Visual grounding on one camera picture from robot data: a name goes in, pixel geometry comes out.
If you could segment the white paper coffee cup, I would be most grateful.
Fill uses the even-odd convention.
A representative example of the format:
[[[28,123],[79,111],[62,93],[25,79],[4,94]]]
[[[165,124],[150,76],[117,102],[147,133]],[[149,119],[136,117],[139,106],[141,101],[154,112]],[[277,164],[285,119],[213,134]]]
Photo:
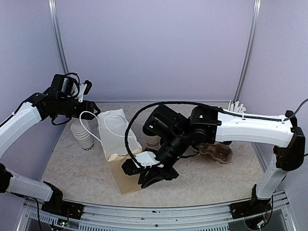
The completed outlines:
[[[160,137],[158,136],[146,136],[145,142],[149,149],[158,150],[160,148]]]

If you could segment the brown paper bag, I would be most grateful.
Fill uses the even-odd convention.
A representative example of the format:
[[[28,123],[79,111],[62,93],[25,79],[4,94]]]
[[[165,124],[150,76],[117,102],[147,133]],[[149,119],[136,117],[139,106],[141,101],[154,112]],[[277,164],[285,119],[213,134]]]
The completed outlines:
[[[98,115],[90,111],[83,111],[79,116],[82,122],[83,116],[93,116],[97,120],[97,131],[99,136],[95,136],[90,130],[86,131],[98,142],[103,149],[103,155],[113,173],[114,179],[122,195],[128,195],[141,190],[138,184],[139,177],[129,176],[124,173],[122,165],[130,159],[130,155],[125,147],[125,131],[128,127],[128,120],[123,109],[109,110]]]

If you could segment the cardboard cup carrier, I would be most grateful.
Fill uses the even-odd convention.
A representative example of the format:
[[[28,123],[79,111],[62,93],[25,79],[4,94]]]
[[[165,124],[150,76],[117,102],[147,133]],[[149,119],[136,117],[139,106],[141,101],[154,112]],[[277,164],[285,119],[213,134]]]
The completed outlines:
[[[222,143],[201,143],[191,149],[201,156],[211,156],[211,158],[221,164],[227,164],[231,161],[233,156],[232,149]]]

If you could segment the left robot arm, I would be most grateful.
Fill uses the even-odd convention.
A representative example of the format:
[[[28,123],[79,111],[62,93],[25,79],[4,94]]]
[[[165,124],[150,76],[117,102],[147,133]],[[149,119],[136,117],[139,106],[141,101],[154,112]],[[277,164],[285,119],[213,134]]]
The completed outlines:
[[[92,120],[101,111],[93,101],[87,101],[92,87],[88,80],[80,81],[77,73],[56,74],[51,86],[43,93],[36,92],[21,102],[17,109],[0,125],[0,154],[5,152],[29,129],[50,117],[58,116]],[[61,191],[51,184],[30,179],[0,166],[0,191],[48,202],[57,214],[67,210],[67,202],[60,198]]]

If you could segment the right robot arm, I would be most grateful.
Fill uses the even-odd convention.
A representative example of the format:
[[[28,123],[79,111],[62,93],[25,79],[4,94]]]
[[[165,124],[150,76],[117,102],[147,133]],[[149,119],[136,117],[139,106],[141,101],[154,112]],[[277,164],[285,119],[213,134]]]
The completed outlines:
[[[255,214],[264,207],[287,173],[304,162],[306,138],[297,124],[295,112],[254,115],[193,103],[190,115],[184,116],[171,109],[170,102],[153,103],[151,107],[153,111],[142,131],[147,136],[160,137],[163,143],[157,151],[148,149],[133,154],[126,142],[129,159],[122,165],[125,174],[140,176],[142,188],[177,178],[174,164],[189,147],[232,141],[267,144],[273,147],[271,164],[254,187],[252,199],[246,203],[247,211]]]

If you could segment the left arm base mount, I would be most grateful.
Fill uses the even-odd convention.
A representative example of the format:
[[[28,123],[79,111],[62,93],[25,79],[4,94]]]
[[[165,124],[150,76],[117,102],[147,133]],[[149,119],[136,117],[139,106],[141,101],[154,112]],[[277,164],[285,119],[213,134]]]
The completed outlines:
[[[63,193],[60,189],[44,181],[43,183],[51,187],[52,195],[50,200],[43,202],[42,211],[59,215],[62,217],[81,219],[82,212],[84,210],[83,204],[69,202],[63,200]]]

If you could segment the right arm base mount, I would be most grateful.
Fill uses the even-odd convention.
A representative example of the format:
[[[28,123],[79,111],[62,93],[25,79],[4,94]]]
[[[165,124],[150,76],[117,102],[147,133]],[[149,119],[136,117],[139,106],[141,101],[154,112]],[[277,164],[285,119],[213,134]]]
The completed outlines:
[[[252,188],[251,199],[230,204],[230,211],[233,219],[256,215],[272,209],[270,199],[258,199],[256,187],[257,185],[255,184]]]

